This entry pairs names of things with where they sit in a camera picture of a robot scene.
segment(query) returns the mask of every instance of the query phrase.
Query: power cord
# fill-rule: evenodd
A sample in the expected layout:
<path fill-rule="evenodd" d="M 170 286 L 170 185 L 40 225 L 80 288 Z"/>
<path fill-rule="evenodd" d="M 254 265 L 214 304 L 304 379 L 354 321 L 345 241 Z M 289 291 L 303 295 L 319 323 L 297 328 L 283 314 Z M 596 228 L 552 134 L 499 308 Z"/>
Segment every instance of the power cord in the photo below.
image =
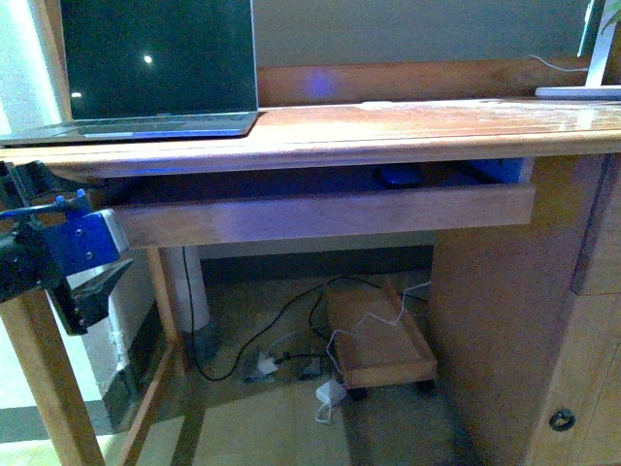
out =
<path fill-rule="evenodd" d="M 271 342 L 270 345 L 268 346 L 267 354 L 272 354 L 272 350 L 274 349 L 274 347 L 276 345 L 278 345 L 281 342 L 284 342 L 285 340 L 288 340 L 291 337 L 295 337 L 296 335 L 301 335 L 301 334 L 306 333 L 308 331 L 319 329 L 319 328 L 324 328 L 324 327 L 328 327 L 328 326 L 329 326 L 328 324 L 317 325 L 317 326 L 312 327 L 312 328 L 307 328 L 307 329 L 304 329 L 304 330 L 298 330 L 297 332 L 288 333 L 284 337 L 280 337 L 277 340 L 274 340 L 273 342 Z"/>
<path fill-rule="evenodd" d="M 185 272 L 185 281 L 187 283 L 187 291 L 188 291 L 188 295 L 189 295 L 189 301 L 190 301 L 190 317 L 191 317 L 191 324 L 190 324 L 190 346 L 191 346 L 191 351 L 192 351 L 192 359 L 194 361 L 194 365 L 196 366 L 196 368 L 198 369 L 199 374 L 206 379 L 209 382 L 221 382 L 224 381 L 226 379 L 228 379 L 229 377 L 231 377 L 233 375 L 233 373 L 235 372 L 235 370 L 237 369 L 238 365 L 240 364 L 240 359 L 242 358 L 242 355 L 244 354 L 244 351 L 252 344 L 252 342 L 254 342 L 257 338 L 259 338 L 261 335 L 263 335 L 265 332 L 267 332 L 268 330 L 270 330 L 282 317 L 282 315 L 286 312 L 286 310 L 292 305 L 294 304 L 296 301 L 302 299 L 304 296 L 306 296 L 307 294 L 310 294 L 320 288 L 322 288 L 324 286 L 324 284 L 320 284 L 318 286 L 315 286 L 301 294 L 298 294 L 297 296 L 291 298 L 281 309 L 280 312 L 278 313 L 278 315 L 274 318 L 274 320 L 272 320 L 272 322 L 270 322 L 269 325 L 267 325 L 263 330 L 261 330 L 260 332 L 258 332 L 256 335 L 254 335 L 252 338 L 250 338 L 247 342 L 244 343 L 244 345 L 242 346 L 242 348 L 240 349 L 240 351 L 237 353 L 237 356 L 235 357 L 235 361 L 233 362 L 233 366 L 231 367 L 231 369 L 224 374 L 221 377 L 212 377 L 209 376 L 208 374 L 205 373 L 205 371 L 203 371 L 203 368 L 201 367 L 201 365 L 198 362 L 198 356 L 197 356 L 197 350 L 196 350 L 196 338 L 194 335 L 194 330 L 195 330 L 195 317 L 194 317 L 194 299 L 192 296 L 192 287 L 190 284 L 190 277 L 189 277 L 189 272 L 187 270 L 187 258 L 186 258 L 186 254 L 185 254 L 185 246 L 181 247 L 181 252 L 182 252 L 182 256 L 183 256 L 183 270 Z M 338 277 L 337 279 L 332 279 L 331 281 L 329 281 L 329 283 L 332 283 L 335 280 L 339 280 L 341 278 L 346 278 L 345 276 L 343 277 Z"/>
<path fill-rule="evenodd" d="M 550 68 L 558 71 L 562 71 L 563 73 L 576 73 L 579 71 L 589 71 L 588 68 L 561 68 L 560 66 L 553 65 L 549 61 L 545 61 L 543 58 L 537 55 L 527 55 L 529 58 L 534 58 L 535 60 L 539 60 L 545 66 L 549 66 Z"/>
<path fill-rule="evenodd" d="M 282 354 L 282 357 L 276 359 L 274 363 L 279 365 L 279 364 L 282 364 L 283 362 L 290 361 L 291 359 L 299 359 L 299 358 L 313 359 L 315 357 L 319 357 L 323 359 L 324 357 L 328 357 L 328 355 L 327 354 L 289 354 L 288 352 L 284 352 Z"/>
<path fill-rule="evenodd" d="M 356 325 L 353 328 L 353 331 L 347 331 L 347 330 L 335 330 L 334 332 L 332 332 L 332 335 L 330 335 L 330 341 L 328 342 L 328 345 L 326 346 L 326 353 L 328 354 L 328 356 L 330 356 L 330 359 L 332 359 L 332 363 L 334 364 L 334 367 L 337 369 L 337 372 L 339 372 L 339 374 L 343 375 L 343 372 L 341 371 L 341 367 L 339 366 L 339 363 L 337 362 L 336 358 L 334 357 L 334 355 L 332 354 L 332 352 L 330 351 L 330 347 L 333 345 L 334 343 L 334 338 L 342 333 L 344 335 L 347 335 L 351 338 L 353 338 L 354 340 L 358 340 L 360 338 L 360 333 L 359 333 L 359 327 L 360 325 L 362 325 L 362 322 L 364 322 L 367 317 L 371 317 L 374 318 L 375 320 L 378 320 L 382 323 L 385 323 L 387 325 L 391 325 L 391 326 L 395 326 L 397 325 L 397 323 L 399 323 L 399 321 L 401 320 L 401 317 L 403 316 L 403 314 L 406 311 L 406 297 L 408 297 L 408 291 L 412 291 L 414 289 L 417 288 L 421 288 L 423 286 L 428 286 L 431 284 L 431 281 L 425 282 L 425 283 L 421 283 L 418 284 L 416 286 L 412 286 L 410 288 L 406 288 L 404 289 L 404 292 L 402 294 L 402 301 L 401 301 L 401 311 L 399 312 L 399 315 L 396 316 L 394 319 L 392 320 L 386 320 L 385 318 L 382 318 L 380 316 L 377 316 L 373 313 L 366 313 L 362 316 L 362 318 L 360 320 L 358 320 L 358 323 L 356 323 Z"/>
<path fill-rule="evenodd" d="M 360 283 L 364 283 L 367 284 L 369 286 L 372 286 L 373 288 L 376 289 L 380 289 L 381 286 L 375 284 L 375 283 L 371 283 L 371 282 L 367 282 L 366 280 L 363 279 L 359 279 L 357 277 L 351 277 L 351 276 L 347 276 L 347 275 L 342 275 L 340 277 L 336 277 L 335 279 L 332 279 L 331 281 L 327 282 L 325 285 L 329 285 L 332 284 L 334 282 L 337 282 L 338 280 L 352 280 L 355 282 L 360 282 Z M 317 326 L 314 325 L 314 323 L 312 322 L 312 316 L 314 315 L 314 312 L 317 310 L 317 308 L 319 307 L 319 303 L 321 302 L 321 300 L 323 299 L 323 293 L 321 293 L 319 295 L 319 297 L 317 298 L 317 300 L 314 303 L 314 306 L 312 306 L 312 309 L 310 310 L 309 313 L 309 328 L 312 329 L 312 331 L 315 333 L 315 335 L 317 335 L 318 337 L 322 338 L 323 340 L 325 340 L 326 342 L 328 342 L 330 340 L 330 337 L 328 337 L 327 335 L 324 335 L 323 333 L 321 333 L 318 329 Z"/>

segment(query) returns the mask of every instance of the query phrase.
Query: floor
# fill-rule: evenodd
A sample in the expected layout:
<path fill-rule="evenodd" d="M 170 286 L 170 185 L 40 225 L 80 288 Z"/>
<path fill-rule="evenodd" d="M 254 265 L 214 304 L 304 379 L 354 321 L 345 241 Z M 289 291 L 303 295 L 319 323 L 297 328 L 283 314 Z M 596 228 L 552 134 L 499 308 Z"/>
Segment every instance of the floor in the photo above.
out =
<path fill-rule="evenodd" d="M 384 278 L 363 279 L 378 283 Z M 391 279 L 403 289 L 426 277 L 424 272 L 414 272 Z M 205 371 L 212 377 L 227 373 L 242 342 L 273 321 L 292 298 L 324 282 L 272 280 L 208 287 L 220 348 Z M 173 383 L 139 464 L 477 465 L 467 434 L 441 394 L 441 383 L 430 393 L 420 392 L 412 384 L 369 389 L 362 401 L 347 397 L 335 410 L 332 423 L 325 425 L 316 422 L 314 416 L 321 405 L 315 390 L 332 377 L 327 359 L 320 364 L 321 374 L 314 371 L 309 379 L 308 358 L 292 358 L 282 362 L 272 375 L 256 377 L 259 351 L 270 348 L 276 358 L 286 352 L 325 351 L 325 342 L 308 326 L 309 312 L 320 293 L 321 289 L 312 291 L 286 307 L 278 322 L 248 347 L 230 378 L 208 383 L 193 370 L 185 381 Z M 408 302 L 413 314 L 426 312 L 421 302 Z M 325 322 L 321 303 L 313 318 L 317 326 Z M 424 318 L 417 320 L 424 329 Z M 305 369 L 307 379 L 300 380 Z M 98 440 L 107 464 L 114 464 L 123 434 Z M 37 441 L 0 445 L 0 464 L 53 466 L 58 461 L 49 441 Z"/>

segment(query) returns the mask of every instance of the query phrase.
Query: power adapter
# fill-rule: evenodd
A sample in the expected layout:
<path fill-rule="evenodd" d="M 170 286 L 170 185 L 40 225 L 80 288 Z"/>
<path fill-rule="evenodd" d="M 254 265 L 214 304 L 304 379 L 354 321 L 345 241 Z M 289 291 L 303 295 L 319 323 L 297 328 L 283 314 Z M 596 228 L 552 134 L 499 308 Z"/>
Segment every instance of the power adapter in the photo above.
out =
<path fill-rule="evenodd" d="M 316 390 L 315 395 L 321 403 L 332 408 L 342 402 L 347 392 L 340 383 L 330 379 Z"/>
<path fill-rule="evenodd" d="M 257 369 L 264 376 L 269 376 L 273 372 L 278 370 L 278 365 L 274 361 L 274 358 L 268 356 L 264 352 L 259 352 L 259 362 L 257 364 Z"/>

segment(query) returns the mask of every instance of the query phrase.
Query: wooden crate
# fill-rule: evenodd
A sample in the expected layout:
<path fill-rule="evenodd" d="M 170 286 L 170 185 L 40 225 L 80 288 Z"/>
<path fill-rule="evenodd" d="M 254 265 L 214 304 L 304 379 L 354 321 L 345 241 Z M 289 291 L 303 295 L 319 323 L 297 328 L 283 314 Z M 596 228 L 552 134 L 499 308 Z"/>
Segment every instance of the wooden crate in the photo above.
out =
<path fill-rule="evenodd" d="M 368 313 L 390 321 L 401 311 L 401 298 L 391 285 L 382 289 L 330 288 L 325 297 L 333 330 L 353 333 L 356 324 Z M 438 362 L 408 312 L 394 326 L 368 316 L 358 330 L 358 339 L 343 334 L 335 337 L 345 388 L 436 378 Z"/>

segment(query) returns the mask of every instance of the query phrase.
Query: wooden cabinet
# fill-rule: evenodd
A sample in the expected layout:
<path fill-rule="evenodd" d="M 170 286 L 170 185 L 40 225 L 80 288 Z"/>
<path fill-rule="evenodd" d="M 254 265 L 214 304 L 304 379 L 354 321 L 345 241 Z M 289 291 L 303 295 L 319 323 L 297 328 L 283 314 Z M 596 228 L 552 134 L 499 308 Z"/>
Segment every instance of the wooden cabinet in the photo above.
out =
<path fill-rule="evenodd" d="M 536 165 L 531 224 L 439 235 L 434 350 L 488 465 L 621 463 L 619 157 L 573 163 Z"/>
<path fill-rule="evenodd" d="M 604 383 L 594 393 L 597 403 L 588 422 L 576 465 L 619 464 L 621 461 L 621 339 L 605 342 L 598 367 L 598 380 Z"/>

